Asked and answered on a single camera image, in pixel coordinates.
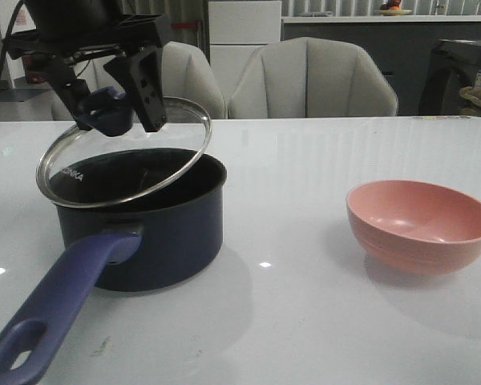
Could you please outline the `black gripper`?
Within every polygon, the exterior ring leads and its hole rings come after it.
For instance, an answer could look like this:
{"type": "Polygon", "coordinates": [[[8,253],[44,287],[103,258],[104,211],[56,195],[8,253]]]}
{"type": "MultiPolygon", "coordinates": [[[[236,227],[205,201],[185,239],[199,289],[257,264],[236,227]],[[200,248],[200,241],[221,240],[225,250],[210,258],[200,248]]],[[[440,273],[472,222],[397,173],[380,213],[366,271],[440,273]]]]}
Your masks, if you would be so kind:
{"type": "Polygon", "coordinates": [[[5,37],[12,59],[45,55],[44,78],[79,129],[79,104],[90,95],[84,79],[65,63],[111,57],[105,71],[123,88],[146,132],[166,123],[161,82],[162,54],[171,41],[166,14],[124,14],[117,1],[24,1],[35,28],[5,37]]]}

